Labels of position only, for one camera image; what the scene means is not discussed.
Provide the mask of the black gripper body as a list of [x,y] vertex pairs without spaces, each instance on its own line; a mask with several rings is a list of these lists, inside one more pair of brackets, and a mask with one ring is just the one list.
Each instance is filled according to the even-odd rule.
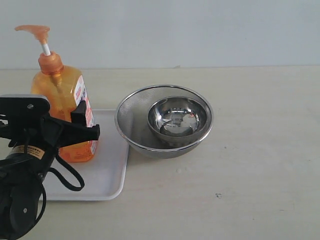
[[43,115],[2,113],[0,119],[7,120],[7,124],[0,124],[0,137],[10,140],[8,144],[10,148],[32,142],[60,148],[87,141],[97,141],[100,137],[98,124],[86,127],[79,123],[51,117],[48,113]]

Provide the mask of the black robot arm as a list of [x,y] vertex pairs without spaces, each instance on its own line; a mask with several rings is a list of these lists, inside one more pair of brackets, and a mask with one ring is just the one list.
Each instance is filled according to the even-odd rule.
[[47,173],[71,191],[84,188],[83,177],[59,156],[59,150],[98,140],[100,127],[87,126],[85,101],[70,113],[71,121],[52,117],[46,99],[2,97],[0,102],[0,136],[11,148],[0,161],[0,237],[16,240],[44,214]]

